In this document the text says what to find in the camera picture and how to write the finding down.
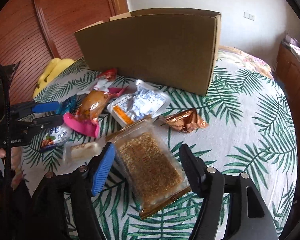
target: banana toy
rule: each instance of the banana toy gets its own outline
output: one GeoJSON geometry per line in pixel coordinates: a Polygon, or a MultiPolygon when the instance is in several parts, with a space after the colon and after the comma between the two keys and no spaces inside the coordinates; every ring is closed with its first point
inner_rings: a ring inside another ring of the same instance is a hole
{"type": "Polygon", "coordinates": [[[54,58],[50,60],[49,64],[44,69],[44,72],[39,77],[37,86],[34,89],[33,98],[40,93],[52,80],[54,80],[62,71],[71,66],[74,60],[70,58],[60,59],[54,58]]]}

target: cardboard box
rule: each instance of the cardboard box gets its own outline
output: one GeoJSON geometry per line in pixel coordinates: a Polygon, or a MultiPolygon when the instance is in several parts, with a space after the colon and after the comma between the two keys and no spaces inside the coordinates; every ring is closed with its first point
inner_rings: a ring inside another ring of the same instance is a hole
{"type": "Polygon", "coordinates": [[[218,58],[221,15],[189,8],[137,10],[74,33],[92,70],[205,96],[218,58]]]}

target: wooden cabinet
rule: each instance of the wooden cabinet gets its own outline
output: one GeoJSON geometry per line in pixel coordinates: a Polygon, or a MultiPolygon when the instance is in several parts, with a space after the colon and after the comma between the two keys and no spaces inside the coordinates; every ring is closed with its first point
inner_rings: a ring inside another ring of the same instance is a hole
{"type": "Polygon", "coordinates": [[[279,47],[274,76],[285,85],[285,93],[296,129],[298,165],[300,166],[300,62],[282,44],[279,47]]]}
{"type": "Polygon", "coordinates": [[[32,99],[36,82],[56,56],[82,56],[73,33],[128,11],[126,0],[9,0],[0,12],[0,64],[21,60],[10,103],[32,99]]]}

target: food package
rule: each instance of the food package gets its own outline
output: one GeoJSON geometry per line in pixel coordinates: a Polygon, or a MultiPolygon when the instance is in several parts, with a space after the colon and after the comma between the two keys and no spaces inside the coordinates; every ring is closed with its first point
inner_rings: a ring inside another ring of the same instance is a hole
{"type": "Polygon", "coordinates": [[[108,92],[108,87],[115,81],[117,78],[117,69],[112,68],[108,69],[107,71],[102,72],[98,76],[94,82],[89,84],[83,90],[79,91],[77,95],[88,94],[92,90],[101,90],[104,92],[108,92]]]}
{"type": "Polygon", "coordinates": [[[93,156],[100,155],[103,147],[106,145],[104,139],[71,146],[68,162],[89,161],[93,156]]]}
{"type": "Polygon", "coordinates": [[[182,111],[168,116],[160,115],[159,119],[172,127],[174,130],[191,133],[198,128],[208,127],[208,123],[197,114],[195,108],[182,111]]]}
{"type": "Polygon", "coordinates": [[[150,115],[154,121],[171,103],[171,98],[164,92],[144,81],[136,80],[135,93],[126,94],[108,105],[109,113],[125,127],[150,115]]]}
{"type": "MultiPolygon", "coordinates": [[[[76,95],[69,97],[62,102],[56,110],[56,114],[66,114],[72,112],[75,108],[76,95]]],[[[63,145],[70,139],[72,129],[65,123],[58,127],[53,127],[45,134],[41,143],[40,152],[46,152],[54,149],[57,146],[63,145]]]]}
{"type": "Polygon", "coordinates": [[[182,166],[144,119],[117,132],[116,158],[140,203],[140,218],[149,217],[190,191],[182,166]]]}
{"type": "Polygon", "coordinates": [[[79,92],[88,95],[82,100],[75,115],[64,115],[65,123],[79,133],[97,137],[99,115],[111,98],[121,96],[125,91],[125,88],[108,88],[116,77],[116,69],[107,70],[98,75],[92,85],[79,92]]]}

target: clear plastic wrapper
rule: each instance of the clear plastic wrapper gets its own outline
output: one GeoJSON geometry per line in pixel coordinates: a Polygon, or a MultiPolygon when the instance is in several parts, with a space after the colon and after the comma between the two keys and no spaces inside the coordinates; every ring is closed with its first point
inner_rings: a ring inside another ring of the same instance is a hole
{"type": "Polygon", "coordinates": [[[81,102],[74,115],[64,115],[65,123],[73,130],[90,137],[98,137],[98,117],[111,98],[119,97],[125,88],[109,88],[117,77],[115,68],[99,74],[93,84],[78,92],[88,94],[81,102]]]}
{"type": "MultiPolygon", "coordinates": [[[[60,104],[59,109],[56,110],[56,114],[66,114],[74,110],[76,103],[76,95],[69,97],[60,104]]],[[[41,142],[40,152],[46,152],[63,145],[71,136],[72,129],[65,123],[58,127],[53,127],[48,133],[46,133],[41,142]]]]}
{"type": "Polygon", "coordinates": [[[171,103],[169,95],[144,81],[138,79],[135,84],[137,89],[135,93],[123,95],[107,107],[109,113],[122,127],[137,122],[147,115],[154,121],[171,103]]]}
{"type": "Polygon", "coordinates": [[[93,156],[100,155],[103,147],[106,145],[104,139],[98,141],[83,143],[70,147],[70,154],[66,162],[86,161],[89,162],[93,156]]]}
{"type": "Polygon", "coordinates": [[[122,129],[110,141],[116,146],[117,161],[140,203],[141,219],[191,190],[182,166],[149,120],[122,129]]]}

